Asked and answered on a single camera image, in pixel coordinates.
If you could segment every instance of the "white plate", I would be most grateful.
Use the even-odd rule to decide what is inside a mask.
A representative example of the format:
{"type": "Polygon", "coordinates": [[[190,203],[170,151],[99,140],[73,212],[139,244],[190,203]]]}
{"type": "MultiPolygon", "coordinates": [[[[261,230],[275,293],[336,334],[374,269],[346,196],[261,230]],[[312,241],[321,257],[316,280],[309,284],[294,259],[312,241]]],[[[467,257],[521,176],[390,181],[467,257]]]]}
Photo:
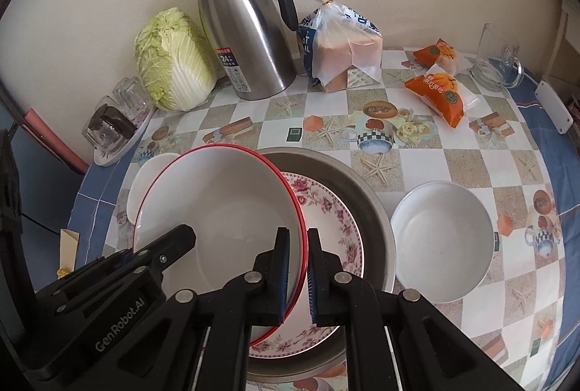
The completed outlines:
{"type": "MultiPolygon", "coordinates": [[[[285,317],[294,308],[306,277],[306,227],[288,182],[263,156],[213,144],[169,163],[141,204],[133,250],[180,224],[192,227],[195,248],[163,272],[167,297],[184,288],[198,294],[222,288],[250,271],[257,254],[272,250],[279,226],[285,226],[290,230],[285,317]]],[[[275,329],[254,327],[250,341],[275,329]]]]}
{"type": "Polygon", "coordinates": [[[135,225],[137,222],[139,207],[149,186],[153,184],[163,169],[177,157],[179,157],[178,153],[161,153],[150,158],[141,166],[127,196],[127,219],[131,224],[135,225]]]}
{"type": "Polygon", "coordinates": [[[424,183],[398,204],[391,226],[397,278],[431,303],[464,297],[485,277],[494,229],[476,195],[450,181],[424,183]]]}
{"type": "MultiPolygon", "coordinates": [[[[326,186],[311,178],[282,172],[301,204],[306,227],[318,229],[320,243],[327,252],[337,254],[344,271],[363,275],[363,242],[353,216],[343,202],[326,186]]],[[[330,337],[337,327],[312,324],[308,304],[308,285],[304,283],[292,314],[268,339],[250,347],[250,357],[279,358],[297,355],[330,337]]]]}

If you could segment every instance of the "packaged pastry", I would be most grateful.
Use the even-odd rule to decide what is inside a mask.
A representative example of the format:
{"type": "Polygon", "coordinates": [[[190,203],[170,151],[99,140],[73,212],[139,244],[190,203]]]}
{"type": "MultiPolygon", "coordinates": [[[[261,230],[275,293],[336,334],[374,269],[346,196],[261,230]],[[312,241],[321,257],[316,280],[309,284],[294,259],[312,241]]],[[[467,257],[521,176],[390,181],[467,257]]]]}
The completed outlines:
{"type": "Polygon", "coordinates": [[[431,68],[434,64],[437,64],[451,76],[462,73],[472,66],[471,62],[459,55],[443,39],[439,39],[437,44],[428,45],[413,52],[413,56],[416,62],[423,67],[431,68]]]}
{"type": "Polygon", "coordinates": [[[368,19],[333,0],[304,18],[298,47],[312,84],[326,91],[381,81],[383,38],[368,19]]]}
{"type": "Polygon", "coordinates": [[[480,102],[478,96],[439,65],[433,65],[425,75],[407,80],[405,86],[435,110],[451,127],[457,127],[464,112],[480,102]]]}

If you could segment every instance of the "red rim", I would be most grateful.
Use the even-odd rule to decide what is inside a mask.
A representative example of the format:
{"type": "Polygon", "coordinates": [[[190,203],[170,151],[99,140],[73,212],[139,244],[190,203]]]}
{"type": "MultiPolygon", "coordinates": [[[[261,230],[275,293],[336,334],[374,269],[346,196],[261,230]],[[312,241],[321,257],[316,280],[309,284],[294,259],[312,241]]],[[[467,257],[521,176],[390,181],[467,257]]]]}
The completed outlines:
{"type": "MultiPolygon", "coordinates": [[[[202,145],[200,147],[195,147],[191,150],[188,150],[187,152],[182,153],[175,160],[172,160],[172,162],[170,162],[169,165],[167,165],[163,170],[161,170],[159,175],[157,175],[156,178],[153,180],[153,183],[151,183],[149,188],[147,188],[147,192],[145,193],[145,196],[143,197],[143,201],[141,201],[141,205],[139,206],[139,210],[137,212],[137,219],[139,219],[139,214],[141,213],[141,208],[143,207],[143,203],[147,199],[147,195],[149,195],[149,192],[153,188],[153,185],[155,185],[155,182],[159,179],[159,177],[163,174],[163,172],[166,171],[170,166],[172,166],[173,163],[177,162],[179,159],[186,156],[188,153],[195,152],[197,150],[201,150],[201,149],[204,149],[207,147],[230,147],[233,149],[247,152],[247,153],[253,155],[254,157],[257,157],[262,162],[266,163],[266,165],[268,165],[269,168],[272,169],[272,171],[276,174],[276,176],[282,182],[282,184],[286,188],[286,191],[290,195],[292,203],[294,204],[294,209],[296,210],[296,212],[298,214],[298,222],[300,223],[300,232],[301,232],[301,238],[302,238],[302,262],[301,262],[300,272],[298,275],[298,283],[296,284],[296,290],[294,292],[294,295],[290,299],[288,306],[286,307],[286,312],[284,313],[284,319],[286,320],[286,318],[290,315],[290,313],[292,312],[292,309],[294,309],[294,306],[296,305],[296,303],[298,301],[298,296],[300,296],[300,293],[302,291],[302,287],[304,286],[304,281],[306,279],[306,267],[308,265],[308,234],[306,233],[306,223],[304,222],[304,216],[302,215],[302,209],[300,208],[300,204],[298,203],[298,199],[297,199],[296,195],[294,194],[294,191],[292,191],[290,184],[288,183],[286,178],[284,178],[284,175],[282,175],[282,173],[276,167],[276,165],[274,165],[272,162],[270,162],[266,157],[264,157],[263,155],[260,155],[259,153],[255,152],[251,149],[248,149],[246,147],[242,147],[240,145],[233,145],[233,144],[202,145]]],[[[135,242],[135,230],[136,229],[137,229],[137,226],[136,225],[133,226],[133,250],[135,248],[134,242],[135,242]]],[[[264,339],[267,339],[270,335],[272,335],[278,329],[278,327],[279,326],[277,326],[277,325],[272,327],[272,329],[268,330],[268,332],[264,333],[261,337],[250,342],[250,347],[263,341],[264,339]]]]}

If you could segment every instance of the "floral plate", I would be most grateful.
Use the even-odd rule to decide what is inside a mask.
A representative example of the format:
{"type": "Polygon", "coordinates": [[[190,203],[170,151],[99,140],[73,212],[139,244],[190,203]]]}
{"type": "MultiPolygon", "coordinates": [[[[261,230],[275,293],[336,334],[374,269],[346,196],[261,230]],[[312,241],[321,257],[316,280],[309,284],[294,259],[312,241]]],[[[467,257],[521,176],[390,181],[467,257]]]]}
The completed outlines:
{"type": "MultiPolygon", "coordinates": [[[[306,227],[315,227],[322,248],[337,254],[344,271],[362,276],[364,271],[363,243],[355,220],[343,202],[326,186],[311,178],[282,172],[301,205],[306,227]]],[[[250,357],[280,358],[296,355],[331,336],[337,327],[317,327],[312,324],[308,305],[308,285],[298,297],[292,313],[275,335],[250,347],[250,357]]]]}

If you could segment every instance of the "bowl rim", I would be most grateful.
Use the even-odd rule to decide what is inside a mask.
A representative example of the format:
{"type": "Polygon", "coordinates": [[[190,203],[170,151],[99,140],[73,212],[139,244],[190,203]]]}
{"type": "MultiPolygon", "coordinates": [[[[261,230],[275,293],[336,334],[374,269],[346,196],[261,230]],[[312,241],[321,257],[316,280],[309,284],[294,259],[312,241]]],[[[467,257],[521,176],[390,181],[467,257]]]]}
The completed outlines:
{"type": "MultiPolygon", "coordinates": [[[[159,153],[155,157],[151,157],[149,160],[147,160],[147,162],[145,162],[143,165],[140,166],[139,171],[137,172],[137,175],[135,175],[135,178],[133,179],[133,182],[131,183],[131,186],[129,187],[129,194],[127,195],[127,213],[129,213],[129,201],[133,201],[134,198],[136,197],[136,194],[135,194],[136,191],[132,188],[135,186],[135,181],[139,180],[139,174],[141,174],[141,176],[143,177],[143,172],[141,171],[143,169],[143,167],[146,166],[147,163],[151,162],[151,160],[157,159],[157,157],[161,157],[162,159],[167,159],[167,158],[169,158],[169,156],[173,156],[173,160],[175,160],[176,158],[179,157],[179,154],[176,152],[159,153]]],[[[143,200],[144,200],[144,198],[138,204],[137,216],[139,215],[139,210],[141,208],[141,203],[143,203],[143,200]]]]}
{"type": "MultiPolygon", "coordinates": [[[[459,301],[460,299],[463,299],[465,296],[467,296],[471,291],[473,291],[474,289],[476,289],[481,283],[482,281],[485,279],[485,276],[487,275],[487,272],[489,271],[489,268],[491,267],[491,262],[493,261],[494,258],[494,236],[493,236],[493,232],[494,232],[494,225],[493,222],[491,220],[491,217],[489,217],[489,212],[487,211],[487,209],[485,208],[485,205],[481,202],[481,200],[475,195],[475,193],[473,193],[472,191],[470,191],[468,188],[465,188],[465,186],[460,185],[459,183],[454,183],[453,181],[449,181],[449,180],[431,180],[431,181],[426,181],[425,183],[421,183],[420,185],[417,185],[415,188],[411,189],[410,192],[408,192],[401,201],[399,201],[399,203],[397,204],[395,211],[393,212],[393,215],[391,216],[391,228],[393,228],[393,224],[394,224],[394,220],[397,216],[397,212],[401,211],[401,205],[403,205],[403,203],[408,202],[408,198],[417,195],[417,192],[420,189],[425,188],[426,186],[430,186],[430,185],[441,185],[444,184],[446,186],[451,186],[453,189],[460,189],[460,191],[466,193],[466,195],[469,198],[475,199],[476,201],[478,201],[478,203],[481,205],[481,208],[483,209],[483,212],[485,213],[485,218],[489,221],[489,226],[491,227],[491,232],[492,235],[490,236],[491,242],[491,255],[489,255],[489,262],[486,261],[487,263],[487,270],[485,271],[485,274],[480,278],[480,280],[478,281],[478,283],[471,289],[469,290],[467,293],[465,293],[464,295],[461,295],[460,297],[457,297],[455,299],[449,299],[446,301],[432,301],[435,304],[447,304],[447,303],[452,303],[454,301],[459,301]]],[[[395,233],[395,230],[393,229],[393,237],[395,239],[395,244],[397,243],[397,235],[395,233]]],[[[404,285],[404,283],[402,282],[401,278],[398,276],[397,274],[397,279],[399,280],[399,282],[401,283],[401,285],[403,286],[403,288],[405,288],[406,286],[404,285]]]]}
{"type": "MultiPolygon", "coordinates": [[[[141,204],[139,206],[139,210],[137,211],[137,220],[139,219],[139,214],[141,214],[141,209],[143,209],[143,204],[144,204],[145,200],[147,199],[147,195],[149,195],[149,192],[153,188],[153,185],[155,185],[156,181],[161,177],[161,175],[163,175],[163,173],[170,166],[173,165],[173,163],[176,163],[178,160],[181,160],[183,157],[185,157],[186,155],[188,155],[192,152],[199,151],[199,150],[202,150],[205,148],[213,148],[213,147],[228,147],[231,149],[237,149],[237,150],[246,152],[246,153],[256,157],[261,162],[265,163],[265,165],[267,165],[272,170],[272,172],[274,172],[274,174],[278,177],[280,182],[282,182],[282,185],[284,186],[284,188],[286,189],[286,192],[288,192],[288,195],[290,196],[290,199],[292,200],[292,204],[293,204],[294,209],[296,211],[296,214],[298,216],[298,223],[300,225],[300,233],[301,233],[301,240],[302,240],[302,242],[301,242],[301,255],[302,255],[302,257],[301,257],[300,271],[298,274],[298,281],[296,282],[296,285],[295,285],[294,294],[292,295],[292,297],[290,298],[290,301],[286,305],[286,310],[285,310],[284,315],[283,315],[284,320],[286,320],[286,318],[290,315],[290,313],[294,309],[294,306],[296,306],[296,303],[298,302],[298,297],[300,296],[301,291],[302,291],[302,287],[304,285],[304,281],[306,280],[306,270],[307,270],[307,265],[308,265],[308,234],[306,231],[306,223],[304,221],[304,216],[302,215],[302,209],[300,207],[300,203],[298,203],[298,198],[294,194],[294,191],[292,191],[292,188],[290,187],[290,184],[288,183],[286,178],[284,178],[284,176],[282,175],[282,172],[276,167],[276,165],[274,165],[272,162],[270,162],[266,157],[264,157],[260,153],[257,153],[251,149],[248,149],[247,147],[243,147],[240,145],[234,145],[234,144],[208,144],[208,145],[202,145],[199,147],[194,147],[193,149],[190,149],[190,150],[180,154],[179,157],[177,157],[175,160],[172,160],[171,162],[169,162],[169,165],[167,165],[163,170],[161,170],[159,172],[159,174],[155,177],[155,179],[153,180],[151,185],[149,185],[149,188],[147,188],[147,192],[145,193],[145,196],[143,197],[143,200],[141,201],[141,204]]],[[[135,231],[136,230],[137,230],[137,224],[135,224],[133,226],[133,250],[134,250],[135,231]]],[[[272,335],[274,332],[276,332],[276,330],[278,328],[279,328],[279,325],[273,326],[271,329],[269,329],[267,332],[263,333],[256,340],[251,341],[250,346],[256,345],[257,343],[267,339],[270,335],[272,335]]]]}

